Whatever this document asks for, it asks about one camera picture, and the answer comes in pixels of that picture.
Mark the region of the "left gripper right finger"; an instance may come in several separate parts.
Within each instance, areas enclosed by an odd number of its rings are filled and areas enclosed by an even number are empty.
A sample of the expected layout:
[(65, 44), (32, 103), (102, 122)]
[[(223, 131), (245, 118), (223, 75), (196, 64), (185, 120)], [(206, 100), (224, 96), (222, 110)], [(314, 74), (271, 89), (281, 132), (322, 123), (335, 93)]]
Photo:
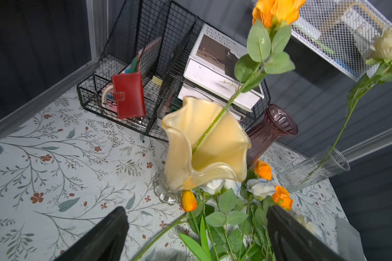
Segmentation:
[(267, 230), (278, 261), (342, 261), (280, 206), (267, 212)]

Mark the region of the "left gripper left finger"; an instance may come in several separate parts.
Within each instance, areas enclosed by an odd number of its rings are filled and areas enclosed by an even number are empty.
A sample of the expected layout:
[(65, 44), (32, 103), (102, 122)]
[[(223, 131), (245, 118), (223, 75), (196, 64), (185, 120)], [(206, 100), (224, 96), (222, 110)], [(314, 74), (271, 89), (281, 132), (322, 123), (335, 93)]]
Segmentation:
[(117, 207), (56, 260), (119, 261), (128, 229), (125, 208)]

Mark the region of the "cream rose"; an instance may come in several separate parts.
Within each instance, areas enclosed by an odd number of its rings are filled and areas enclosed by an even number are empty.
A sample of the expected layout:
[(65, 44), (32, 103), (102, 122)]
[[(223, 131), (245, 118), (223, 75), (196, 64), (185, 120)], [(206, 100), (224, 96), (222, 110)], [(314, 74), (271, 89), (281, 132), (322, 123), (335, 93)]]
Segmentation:
[(294, 218), (310, 233), (319, 238), (323, 243), (326, 242), (326, 234), (325, 231), (321, 228), (321, 226), (313, 223), (310, 218), (302, 215), (295, 215)]
[(366, 60), (365, 63), (371, 67), (374, 67), (376, 71), (370, 76), (368, 76), (368, 74), (364, 74), (354, 85), (354, 87), (348, 92), (345, 123), (329, 152), (326, 153), (318, 167), (310, 172), (308, 176), (315, 174), (320, 168), (324, 166), (324, 163), (329, 160), (331, 153), (334, 151), (338, 141), (346, 129), (360, 99), (363, 98), (375, 86), (386, 82), (392, 82), (392, 28), (385, 29), (382, 35), (377, 37), (370, 45), (370, 48), (372, 50), (371, 58)]

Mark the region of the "orange rose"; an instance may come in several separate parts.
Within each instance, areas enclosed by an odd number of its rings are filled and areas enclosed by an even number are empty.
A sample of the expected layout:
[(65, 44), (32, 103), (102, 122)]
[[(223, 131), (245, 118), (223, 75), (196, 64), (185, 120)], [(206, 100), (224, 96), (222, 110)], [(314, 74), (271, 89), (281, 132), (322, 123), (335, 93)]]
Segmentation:
[(286, 211), (292, 210), (293, 199), (289, 192), (282, 186), (275, 186), (275, 193), (272, 195), (274, 203)]
[(271, 181), (273, 178), (272, 169), (268, 163), (257, 161), (254, 165), (254, 173), (260, 178)]
[(226, 106), (192, 146), (195, 154), (225, 112), (242, 93), (257, 87), (267, 75), (278, 75), (295, 69), (284, 51), (292, 34), (291, 24), (299, 19), (306, 1), (257, 1), (252, 12), (252, 26), (247, 39), (247, 54), (239, 58), (234, 73), (238, 86)]

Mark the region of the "pale blue rose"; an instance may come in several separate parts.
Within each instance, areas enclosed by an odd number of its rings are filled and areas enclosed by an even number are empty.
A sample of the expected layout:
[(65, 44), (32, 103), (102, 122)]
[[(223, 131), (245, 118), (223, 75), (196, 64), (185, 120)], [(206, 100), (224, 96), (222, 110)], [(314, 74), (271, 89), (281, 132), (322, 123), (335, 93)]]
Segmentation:
[(253, 194), (257, 200), (264, 200), (268, 196), (272, 196), (276, 190), (274, 185), (263, 178), (250, 179), (246, 184), (247, 191)]

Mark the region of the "red leather wallet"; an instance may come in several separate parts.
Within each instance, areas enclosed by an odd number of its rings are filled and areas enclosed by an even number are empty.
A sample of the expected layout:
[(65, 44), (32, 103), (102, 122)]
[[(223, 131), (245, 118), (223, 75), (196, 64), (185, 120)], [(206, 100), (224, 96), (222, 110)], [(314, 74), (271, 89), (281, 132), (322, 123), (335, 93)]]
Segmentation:
[(142, 74), (119, 74), (112, 76), (117, 104), (117, 114), (120, 119), (145, 117), (145, 102), (142, 84)]

